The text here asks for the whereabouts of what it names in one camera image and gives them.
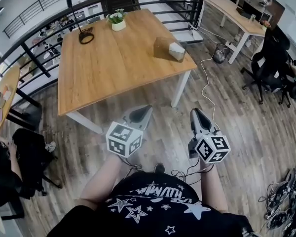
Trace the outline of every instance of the black railing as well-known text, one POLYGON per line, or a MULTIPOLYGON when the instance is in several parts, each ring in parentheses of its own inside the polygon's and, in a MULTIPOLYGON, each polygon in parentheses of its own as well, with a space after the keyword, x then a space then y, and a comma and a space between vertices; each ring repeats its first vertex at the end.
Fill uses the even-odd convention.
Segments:
MULTIPOLYGON (((85 7, 89 7, 89 6, 94 5, 94 4, 100 4, 100 3, 105 2, 105 1, 107 1, 107 0, 87 0, 87 1, 83 1, 83 2, 73 6, 73 10, 78 11, 78 10, 81 10, 81 9, 83 9, 85 7)), ((142 2, 142 3, 136 2, 136 4, 133 4, 133 2, 132 2, 130 4, 123 4, 120 8, 131 7, 131 8, 133 8, 133 10, 136 10, 136 9, 141 9, 140 6, 149 5, 149 4, 156 4, 156 3, 165 3, 168 6, 170 6, 171 8, 173 8, 173 10, 154 12, 155 15, 166 14, 166 13, 177 13, 182 17, 182 19, 179 19, 179 20, 164 21, 163 22, 164 24, 188 22, 188 23, 192 24, 193 26, 196 26, 197 21, 198 21, 197 19, 198 19, 199 15, 200 15, 200 12, 201 12, 201 9, 202 9, 203 0, 191 0, 191 1, 188 2, 189 6, 186 6, 187 2, 185 0, 157 0, 157 1, 151 1, 151 2, 142 2)), ((59 20, 60 18, 63 18, 63 17, 66 17, 66 16, 72 14, 72 11, 71 11, 71 9, 67 8, 67 9, 57 13, 56 15, 53 15, 52 17, 46 19, 44 22, 42 22, 37 27, 35 27, 33 30, 30 30, 25 35, 23 35, 20 39, 18 39, 18 41, 2 56, 2 58, 0 59, 0 64, 2 62, 4 62, 18 47, 21 46, 24 49, 24 52, 21 53, 19 55, 19 57, 17 57, 17 59, 15 59, 6 68, 6 70, 2 73, 2 75, 4 75, 4 73, 10 67, 12 67, 22 56, 27 54, 28 57, 30 58, 30 60, 27 61, 21 67, 21 69, 23 67, 29 65, 30 63, 33 63, 34 66, 33 66, 32 70, 28 71, 26 74, 24 74, 24 75, 22 75, 20 77, 21 85, 19 86, 19 89, 23 88, 24 86, 28 85, 29 83, 31 83, 32 81, 36 80, 37 78, 39 78, 41 76, 50 77, 50 71, 57 68, 59 66, 59 64, 53 64, 52 66, 49 66, 47 68, 45 68, 45 65, 48 62, 50 62, 52 59, 54 59, 56 57, 59 57, 61 55, 61 53, 55 54, 53 57, 50 57, 49 59, 45 59, 43 62, 40 62, 39 59, 42 57, 42 55, 52 51, 57 46, 61 45, 62 42, 61 41, 57 42, 57 43, 53 44, 52 46, 46 48, 44 51, 41 51, 41 52, 39 52, 37 54, 33 54, 31 50, 33 50, 33 48, 35 48, 37 46, 40 46, 44 41, 48 41, 53 36, 61 33, 65 29, 70 29, 70 28, 74 27, 77 23, 79 23, 79 24, 86 23, 87 20, 89 20, 89 19, 97 18, 100 15, 104 15, 104 14, 107 14, 107 13, 112 13, 115 9, 116 8, 110 8, 109 10, 103 10, 103 11, 101 11, 99 13, 90 15, 88 17, 78 19, 77 22, 66 24, 64 27, 54 31, 49 36, 41 38, 33 46, 28 47, 25 44, 25 41, 27 41, 33 35, 38 35, 40 30, 44 29, 46 26, 49 26, 51 23, 59 20), (28 81, 24 81, 25 77, 27 75, 29 75, 29 73, 32 73, 32 72, 37 71, 37 70, 40 70, 39 74, 37 74, 34 77, 30 78, 28 81)), ((188 26, 187 26, 187 28, 172 29, 171 31, 172 32, 174 32, 174 31, 184 31, 184 30, 187 30, 187 29, 189 29, 188 26)))
POLYGON ((33 17, 46 10, 48 7, 59 2, 60 0, 38 0, 27 9, 21 12, 12 22, 4 29, 4 33, 11 38, 21 27, 29 22, 33 17))

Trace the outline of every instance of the star print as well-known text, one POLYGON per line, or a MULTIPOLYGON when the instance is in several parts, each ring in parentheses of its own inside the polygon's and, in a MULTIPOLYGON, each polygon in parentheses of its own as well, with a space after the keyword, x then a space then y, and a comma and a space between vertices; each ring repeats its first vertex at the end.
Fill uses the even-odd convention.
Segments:
POLYGON ((183 186, 182 186, 182 185, 178 185, 178 188, 180 188, 180 189, 181 189, 181 191, 183 191, 183 190, 184 190, 184 188, 183 188, 183 186))
POLYGON ((163 208, 165 211, 171 208, 168 204, 164 204, 161 208, 163 208))
POLYGON ((201 217, 202 217, 202 212, 203 211, 210 211, 211 208, 207 208, 207 207, 203 207, 202 206, 202 202, 196 202, 195 204, 192 204, 192 203, 182 203, 182 204, 185 204, 188 209, 184 212, 184 213, 193 213, 194 216, 200 220, 201 217))
POLYGON ((155 185, 158 185, 158 184, 155 184, 154 181, 151 184, 148 184, 149 187, 155 186, 155 185))
POLYGON ((172 234, 172 233, 175 233, 176 231, 174 231, 174 227, 169 227, 168 226, 168 228, 166 229, 166 230, 164 230, 165 232, 167 232, 168 233, 168 235, 170 235, 170 234, 172 234))
POLYGON ((141 211, 141 208, 142 208, 141 205, 135 209, 127 207, 127 209, 129 210, 129 213, 127 214, 126 218, 133 218, 138 224, 140 221, 140 217, 148 215, 145 212, 141 211))
POLYGON ((120 199, 116 199, 116 203, 111 204, 108 207, 113 207, 113 206, 117 206, 118 212, 121 212, 121 210, 124 208, 124 206, 129 206, 129 205, 133 205, 132 203, 128 203, 129 199, 125 199, 125 200, 120 200, 120 199))

